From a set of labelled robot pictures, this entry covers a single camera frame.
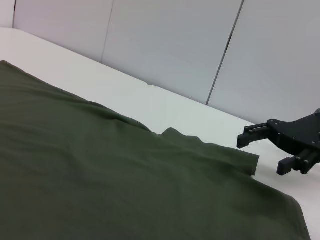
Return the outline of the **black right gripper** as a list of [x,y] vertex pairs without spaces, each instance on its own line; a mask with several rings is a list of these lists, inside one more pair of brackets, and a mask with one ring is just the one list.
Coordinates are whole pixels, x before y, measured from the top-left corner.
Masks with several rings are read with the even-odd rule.
[[245,126],[236,147],[267,139],[282,151],[293,155],[278,162],[276,173],[284,176],[292,170],[306,175],[320,162],[320,110],[298,120],[286,122],[269,119],[267,124]]

